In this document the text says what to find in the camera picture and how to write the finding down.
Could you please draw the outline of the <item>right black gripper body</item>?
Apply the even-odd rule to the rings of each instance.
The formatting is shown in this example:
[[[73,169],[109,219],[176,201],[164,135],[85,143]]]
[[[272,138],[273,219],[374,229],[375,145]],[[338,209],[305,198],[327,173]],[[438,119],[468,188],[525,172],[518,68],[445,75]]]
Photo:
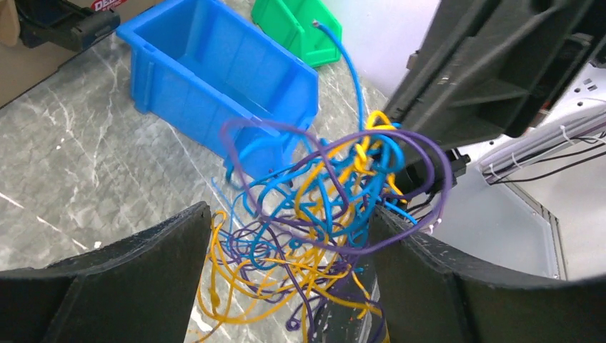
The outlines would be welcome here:
[[[445,151],[518,137],[604,48],[603,1],[441,1],[384,112]]]

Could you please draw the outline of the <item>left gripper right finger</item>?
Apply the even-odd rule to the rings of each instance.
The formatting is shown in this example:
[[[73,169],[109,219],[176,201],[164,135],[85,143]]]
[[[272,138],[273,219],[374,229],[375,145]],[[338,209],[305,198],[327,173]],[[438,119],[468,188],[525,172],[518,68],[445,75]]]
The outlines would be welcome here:
[[[367,257],[392,342],[603,342],[605,278],[562,281],[418,233]]]

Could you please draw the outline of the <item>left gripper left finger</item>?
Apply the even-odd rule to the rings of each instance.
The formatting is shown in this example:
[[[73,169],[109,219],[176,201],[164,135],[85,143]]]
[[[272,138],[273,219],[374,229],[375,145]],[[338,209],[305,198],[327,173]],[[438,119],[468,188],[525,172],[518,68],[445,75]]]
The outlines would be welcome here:
[[[3,342],[183,342],[211,234],[209,205],[41,269],[1,273]]]

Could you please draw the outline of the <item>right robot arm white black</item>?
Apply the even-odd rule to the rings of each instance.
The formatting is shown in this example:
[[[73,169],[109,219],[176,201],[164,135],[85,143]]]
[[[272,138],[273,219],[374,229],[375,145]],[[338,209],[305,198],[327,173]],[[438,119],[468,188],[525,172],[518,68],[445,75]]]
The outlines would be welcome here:
[[[442,1],[384,109],[488,182],[605,125],[603,1]]]

